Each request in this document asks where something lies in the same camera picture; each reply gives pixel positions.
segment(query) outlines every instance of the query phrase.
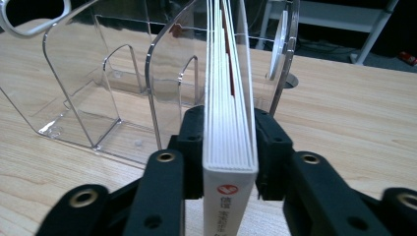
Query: wooden table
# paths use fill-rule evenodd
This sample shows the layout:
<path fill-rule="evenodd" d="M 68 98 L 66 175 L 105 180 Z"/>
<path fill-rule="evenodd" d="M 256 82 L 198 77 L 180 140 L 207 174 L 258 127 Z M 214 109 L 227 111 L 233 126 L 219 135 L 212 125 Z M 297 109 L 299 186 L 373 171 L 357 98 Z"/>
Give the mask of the wooden table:
<path fill-rule="evenodd" d="M 254 73 L 269 57 L 253 51 Z M 283 93 L 276 120 L 296 150 L 321 154 L 353 188 L 379 198 L 389 187 L 417 189 L 417 75 L 295 57 L 299 86 Z M 0 95 L 0 235 L 31 235 L 72 188 L 110 191 L 144 166 L 37 135 Z M 239 235 L 288 234 L 281 203 L 254 190 Z M 202 201 L 187 201 L 187 235 L 201 235 Z"/>

